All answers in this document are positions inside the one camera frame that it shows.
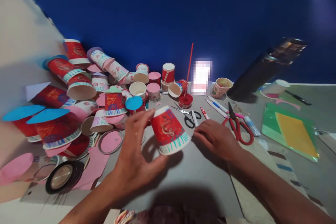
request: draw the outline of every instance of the white paper cup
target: white paper cup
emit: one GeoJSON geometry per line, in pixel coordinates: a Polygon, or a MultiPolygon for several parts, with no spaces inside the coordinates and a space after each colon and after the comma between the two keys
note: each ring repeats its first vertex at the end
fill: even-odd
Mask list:
{"type": "Polygon", "coordinates": [[[146,90],[147,87],[143,82],[134,82],[130,87],[129,87],[129,92],[133,96],[140,96],[141,99],[146,98],[146,90]]]}
{"type": "Polygon", "coordinates": [[[274,99],[275,97],[270,97],[270,95],[280,95],[290,86],[291,85],[287,81],[278,79],[260,90],[260,93],[267,98],[274,99]]]}
{"type": "Polygon", "coordinates": [[[161,99],[160,85],[153,82],[147,85],[148,98],[151,102],[158,102],[161,99]]]}
{"type": "Polygon", "coordinates": [[[149,67],[146,64],[138,64],[136,66],[136,72],[134,75],[134,80],[136,82],[148,83],[149,82],[149,67]]]}
{"type": "Polygon", "coordinates": [[[93,132],[105,132],[113,129],[113,125],[109,124],[105,120],[105,109],[101,108],[97,110],[94,120],[92,122],[90,130],[93,132]]]}

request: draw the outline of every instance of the yellow paper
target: yellow paper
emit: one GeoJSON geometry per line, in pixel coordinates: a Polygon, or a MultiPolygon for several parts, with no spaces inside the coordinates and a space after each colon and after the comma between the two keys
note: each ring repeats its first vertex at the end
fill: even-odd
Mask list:
{"type": "Polygon", "coordinates": [[[299,119],[275,113],[281,133],[289,147],[313,157],[318,157],[303,122],[299,119]]]}

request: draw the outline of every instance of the scissors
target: scissors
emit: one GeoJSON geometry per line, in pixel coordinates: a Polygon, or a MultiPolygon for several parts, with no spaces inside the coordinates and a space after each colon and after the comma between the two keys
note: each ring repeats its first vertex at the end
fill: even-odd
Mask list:
{"type": "MultiPolygon", "coordinates": [[[[191,117],[192,117],[192,115],[191,115],[191,113],[190,112],[187,112],[187,111],[184,111],[177,103],[175,103],[175,105],[177,106],[177,108],[176,107],[173,107],[174,109],[176,109],[176,110],[178,110],[178,111],[180,111],[181,113],[183,113],[184,114],[184,122],[185,122],[185,124],[186,124],[186,126],[188,127],[188,128],[195,128],[195,123],[193,122],[193,120],[192,119],[190,119],[187,115],[190,115],[191,117]]],[[[196,119],[201,119],[202,117],[201,117],[201,114],[200,113],[198,113],[198,112],[196,112],[196,111],[194,111],[195,112],[195,116],[196,116],[196,119]]]]}
{"type": "Polygon", "coordinates": [[[226,122],[229,121],[229,123],[231,125],[231,129],[233,130],[234,134],[236,135],[237,141],[241,142],[243,145],[251,145],[253,143],[253,141],[254,141],[253,134],[252,134],[251,130],[247,127],[247,125],[245,123],[239,122],[238,118],[236,117],[235,113],[233,112],[233,109],[231,107],[230,102],[229,102],[229,115],[230,115],[230,117],[226,118],[224,120],[224,122],[222,123],[222,125],[225,126],[226,122]],[[242,139],[242,136],[241,136],[241,133],[240,133],[240,126],[242,126],[246,130],[246,132],[248,134],[250,134],[250,140],[248,142],[245,142],[242,139]]]}

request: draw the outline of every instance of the black-handled scissors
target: black-handled scissors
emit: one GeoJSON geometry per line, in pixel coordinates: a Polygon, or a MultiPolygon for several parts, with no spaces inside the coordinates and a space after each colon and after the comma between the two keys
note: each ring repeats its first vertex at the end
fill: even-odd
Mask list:
{"type": "MultiPolygon", "coordinates": [[[[180,111],[181,113],[184,114],[184,123],[186,124],[186,126],[187,126],[188,128],[195,128],[195,123],[194,123],[194,121],[193,121],[192,119],[190,119],[190,118],[187,116],[187,115],[190,115],[190,116],[192,117],[191,113],[190,113],[190,112],[187,112],[187,111],[184,111],[178,104],[175,103],[175,105],[176,105],[178,108],[173,107],[173,106],[172,106],[172,107],[173,107],[174,109],[176,109],[176,110],[178,110],[178,111],[180,111]]],[[[201,118],[202,118],[201,114],[198,113],[197,111],[194,111],[194,113],[195,113],[196,119],[201,119],[201,118]]]]}

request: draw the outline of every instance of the green paper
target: green paper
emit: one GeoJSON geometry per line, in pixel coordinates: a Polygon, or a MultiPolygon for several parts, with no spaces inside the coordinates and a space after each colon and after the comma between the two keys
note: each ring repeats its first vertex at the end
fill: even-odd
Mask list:
{"type": "Polygon", "coordinates": [[[262,122],[262,128],[261,132],[268,136],[269,138],[273,139],[274,141],[280,143],[281,145],[295,151],[296,153],[304,156],[305,158],[308,158],[309,160],[313,162],[317,162],[318,159],[316,157],[307,155],[306,153],[303,153],[301,151],[298,151],[296,149],[293,149],[292,147],[288,146],[284,137],[281,134],[281,130],[277,121],[277,117],[275,113],[278,112],[280,114],[284,114],[289,117],[293,117],[295,119],[301,120],[303,122],[304,127],[307,130],[307,133],[316,149],[316,152],[318,153],[317,144],[315,140],[315,130],[314,130],[314,122],[312,120],[300,117],[292,112],[289,112],[285,109],[280,108],[279,106],[273,104],[273,103],[266,103],[266,109],[264,112],[264,118],[262,122]]]}

